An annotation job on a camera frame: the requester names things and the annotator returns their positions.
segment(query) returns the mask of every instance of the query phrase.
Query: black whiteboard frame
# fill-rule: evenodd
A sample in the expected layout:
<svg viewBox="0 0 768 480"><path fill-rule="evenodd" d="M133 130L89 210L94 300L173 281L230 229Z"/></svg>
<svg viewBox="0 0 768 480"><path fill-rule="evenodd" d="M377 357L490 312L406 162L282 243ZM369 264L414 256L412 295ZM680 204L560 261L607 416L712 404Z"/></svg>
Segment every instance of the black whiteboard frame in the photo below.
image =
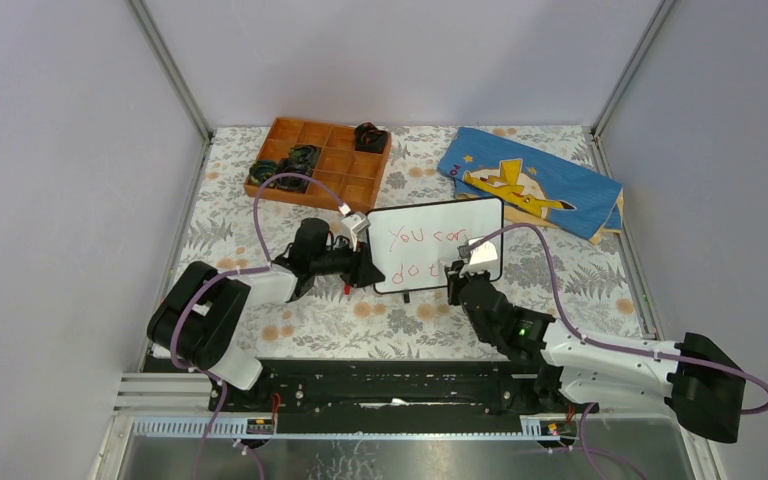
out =
<svg viewBox="0 0 768 480"><path fill-rule="evenodd" d="M460 202L476 202L476 201L487 201L487 200L498 200L500 204L502 204L502 208L500 209L501 213L499 215L499 228L502 228L505 226L505 202L502 201L501 198L498 197L479 197L479 198L467 198L467 199L453 199L453 200L443 200L441 202L430 202L430 203L415 203L413 205L399 205L398 207L381 207L381 208L373 208L369 212L367 212L366 216L369 217L369 214L372 212L383 212L386 210L402 210L406 208L417 208L417 207L430 207L432 205L443 205L446 203L460 203ZM369 242L370 251L372 250L372 237L367 236L367 242ZM495 282L496 280L502 278L502 274L505 273L505 235L499 235L499 276L496 278L491 278L491 282ZM427 288L407 288L405 290L396 290L392 292L379 292L378 288L376 287L378 285L377 283L372 285L372 290L375 291L375 293L379 295L398 295L400 293L409 293L409 292L421 292L423 290L436 290L438 288L446 288L445 285L440 287L427 287Z"/></svg>

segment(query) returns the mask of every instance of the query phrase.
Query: yellow pikachu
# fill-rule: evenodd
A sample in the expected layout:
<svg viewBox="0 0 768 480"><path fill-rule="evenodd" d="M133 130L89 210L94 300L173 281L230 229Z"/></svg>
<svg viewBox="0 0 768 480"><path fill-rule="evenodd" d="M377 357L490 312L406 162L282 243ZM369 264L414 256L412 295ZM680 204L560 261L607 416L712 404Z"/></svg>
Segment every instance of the yellow pikachu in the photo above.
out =
<svg viewBox="0 0 768 480"><path fill-rule="evenodd" d="M521 158L503 160L498 169L466 171L463 181L543 220L549 216L550 209L575 210L567 202L548 200L540 184L522 172Z"/></svg>

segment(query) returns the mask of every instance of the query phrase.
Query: table surface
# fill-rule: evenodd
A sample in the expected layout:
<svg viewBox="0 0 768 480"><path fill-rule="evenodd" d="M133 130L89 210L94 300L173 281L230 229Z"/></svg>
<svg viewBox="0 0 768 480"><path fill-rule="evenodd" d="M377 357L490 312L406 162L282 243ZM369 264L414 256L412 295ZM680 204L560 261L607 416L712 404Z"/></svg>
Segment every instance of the table surface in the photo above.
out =
<svg viewBox="0 0 768 480"><path fill-rule="evenodd" d="M477 127L593 167L582 127ZM453 185L435 170L457 127L387 127L392 148L376 207L453 198ZM175 279L202 260L221 269L264 265L252 222L251 198L242 185L266 138L267 127L219 128L185 233ZM272 255L290 243L306 217L339 221L335 211L262 201L260 223ZM570 320L582 327L622 336L641 333L641 319L628 285L619 238L606 234L599 245L558 229L544 229ZM496 287L519 306L556 314L543 250L531 231L505 236L504 273ZM343 294L337 276L316 280L303 298L244 311L235 341L258 357L496 359L478 342L466 316L446 304L444 289L378 295L371 287Z"/></svg>

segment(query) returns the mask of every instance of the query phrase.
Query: metal floor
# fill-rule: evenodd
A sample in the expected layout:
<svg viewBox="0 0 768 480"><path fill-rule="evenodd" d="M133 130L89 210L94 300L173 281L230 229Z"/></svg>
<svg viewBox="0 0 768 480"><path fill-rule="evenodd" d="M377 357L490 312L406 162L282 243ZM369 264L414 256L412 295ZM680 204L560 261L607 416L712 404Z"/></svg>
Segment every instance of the metal floor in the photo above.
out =
<svg viewBox="0 0 768 480"><path fill-rule="evenodd" d="M681 435L666 418L593 418L588 445L626 457L650 480L693 478ZM192 478L198 440L133 436L122 479ZM545 453L536 442L510 440L272 440L257 449L269 480L598 479L583 453ZM608 478L637 479L629 468L598 459ZM229 440L209 440L199 478L257 479L255 461Z"/></svg>

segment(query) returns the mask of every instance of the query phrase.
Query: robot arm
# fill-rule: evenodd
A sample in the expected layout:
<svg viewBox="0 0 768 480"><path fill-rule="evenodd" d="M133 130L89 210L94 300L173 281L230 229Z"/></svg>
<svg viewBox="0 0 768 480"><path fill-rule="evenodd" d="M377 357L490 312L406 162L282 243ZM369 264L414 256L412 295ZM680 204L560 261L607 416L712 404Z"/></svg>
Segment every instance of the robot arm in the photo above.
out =
<svg viewBox="0 0 768 480"><path fill-rule="evenodd" d="M317 275L339 274L346 285L354 288L384 280L384 274L372 264L367 243L362 241L368 227L369 220L362 213L348 215L337 237L340 244L329 245L328 223L318 218L303 220L293 243L266 272L244 274L234 280L223 278L205 292L198 305L206 306L207 311L188 314L178 337L178 355L240 390L252 388L262 365L231 341L243 307L297 300L313 287ZM191 263L152 316L147 329L149 340L168 349L185 306L217 274L204 262Z"/></svg>
<svg viewBox="0 0 768 480"><path fill-rule="evenodd" d="M552 316L512 305L493 287L481 265L495 259L494 248L487 242L474 254L461 249L462 260L446 269L448 301L462 306L480 341L512 362L537 370L534 395L547 411L588 403L637 411L669 408L693 433L724 443L737 441L744 379L657 355L619 351L644 349L739 369L710 339L688 333L676 343L579 329L583 338L619 348L584 342Z"/></svg>

